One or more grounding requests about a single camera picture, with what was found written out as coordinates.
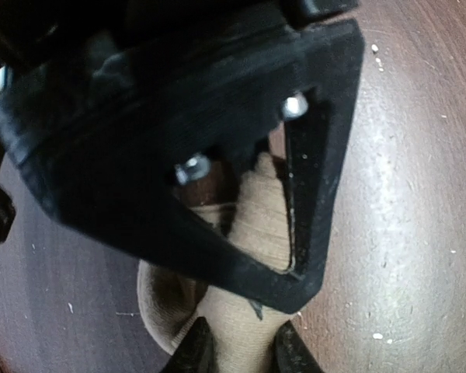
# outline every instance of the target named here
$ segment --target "beige cloth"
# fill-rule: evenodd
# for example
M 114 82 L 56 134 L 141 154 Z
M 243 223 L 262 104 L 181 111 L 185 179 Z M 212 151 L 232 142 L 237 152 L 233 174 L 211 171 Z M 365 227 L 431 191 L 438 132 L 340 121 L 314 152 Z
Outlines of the beige cloth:
M 255 172 L 242 178 L 236 205 L 197 208 L 216 229 L 233 215 L 231 243 L 276 270 L 290 263 L 287 209 L 273 160 L 261 154 Z M 197 283 L 141 262 L 138 302 L 142 319 L 158 344 L 172 354 L 199 316 L 204 316 L 215 341 L 220 373 L 264 373 L 272 361 L 277 330 L 291 318 L 263 307 L 259 320 L 249 302 L 221 289 Z

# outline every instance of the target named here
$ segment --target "wooden table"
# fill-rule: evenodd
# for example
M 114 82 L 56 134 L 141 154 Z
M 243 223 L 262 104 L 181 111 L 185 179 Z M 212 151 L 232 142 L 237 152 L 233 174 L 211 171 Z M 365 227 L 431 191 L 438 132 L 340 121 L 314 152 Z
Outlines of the wooden table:
M 297 325 L 328 373 L 466 372 L 466 0 L 355 15 L 368 47 L 325 286 Z M 137 261 L 50 222 L 8 162 L 0 180 L 19 211 L 0 249 L 7 371 L 158 372 Z

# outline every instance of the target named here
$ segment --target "silver bolt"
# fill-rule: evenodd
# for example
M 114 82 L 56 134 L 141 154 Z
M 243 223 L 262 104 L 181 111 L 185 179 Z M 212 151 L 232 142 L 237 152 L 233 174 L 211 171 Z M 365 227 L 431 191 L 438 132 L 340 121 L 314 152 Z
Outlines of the silver bolt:
M 176 179 L 179 185 L 203 179 L 210 173 L 210 160 L 202 154 L 196 154 L 182 165 L 176 165 Z
M 288 97 L 281 107 L 281 113 L 285 121 L 302 117 L 309 110 L 309 103 L 302 93 Z

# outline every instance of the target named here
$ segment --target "metal screw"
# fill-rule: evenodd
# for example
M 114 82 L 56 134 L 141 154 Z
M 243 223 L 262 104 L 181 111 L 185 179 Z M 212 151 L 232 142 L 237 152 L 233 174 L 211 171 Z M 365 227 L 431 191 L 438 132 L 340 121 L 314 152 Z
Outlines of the metal screw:
M 176 179 L 179 185 L 203 179 L 210 173 L 210 160 L 203 154 L 195 154 L 182 165 L 176 165 Z
M 302 93 L 288 97 L 281 107 L 281 113 L 285 121 L 302 117 L 309 110 L 309 103 Z

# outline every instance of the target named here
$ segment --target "brown wooden surface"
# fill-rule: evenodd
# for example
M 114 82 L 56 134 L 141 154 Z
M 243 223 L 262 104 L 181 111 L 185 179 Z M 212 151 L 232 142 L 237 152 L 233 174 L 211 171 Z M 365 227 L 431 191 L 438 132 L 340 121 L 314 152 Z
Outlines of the brown wooden surface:
M 299 330 L 328 373 L 466 372 L 466 0 L 363 0 L 356 17 L 360 99 Z M 6 371 L 158 371 L 165 355 L 127 315 L 136 260 L 51 223 L 8 163 L 1 181 L 19 210 L 0 250 Z

